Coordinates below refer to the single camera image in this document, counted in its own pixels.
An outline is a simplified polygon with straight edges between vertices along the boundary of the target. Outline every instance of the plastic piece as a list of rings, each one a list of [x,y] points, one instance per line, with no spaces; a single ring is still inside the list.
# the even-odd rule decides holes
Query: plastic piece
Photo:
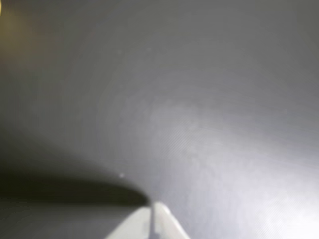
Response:
[[[133,212],[105,239],[148,239],[151,228],[151,209],[143,207]]]
[[[160,239],[190,239],[178,220],[161,202],[154,204],[155,233]]]

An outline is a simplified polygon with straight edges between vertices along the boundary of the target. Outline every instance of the gray surface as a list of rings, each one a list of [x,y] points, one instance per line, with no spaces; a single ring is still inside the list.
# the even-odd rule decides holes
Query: gray surface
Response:
[[[318,238],[317,12],[301,0],[4,4],[1,113],[124,173],[194,239]],[[51,238],[93,238],[84,222]]]

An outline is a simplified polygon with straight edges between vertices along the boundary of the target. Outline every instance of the gray background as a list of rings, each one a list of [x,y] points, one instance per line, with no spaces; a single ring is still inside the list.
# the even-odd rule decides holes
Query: gray background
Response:
[[[2,4],[3,120],[123,173],[194,239],[319,237],[316,1]],[[102,239],[126,215],[15,209],[1,238]]]

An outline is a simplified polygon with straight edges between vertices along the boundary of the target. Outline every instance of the white object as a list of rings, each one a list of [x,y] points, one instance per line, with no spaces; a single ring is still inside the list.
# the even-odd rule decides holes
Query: white object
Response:
[[[190,239],[161,202],[154,204],[154,225],[151,225],[151,209],[142,207],[129,215],[106,239],[148,239],[152,226],[160,239]]]

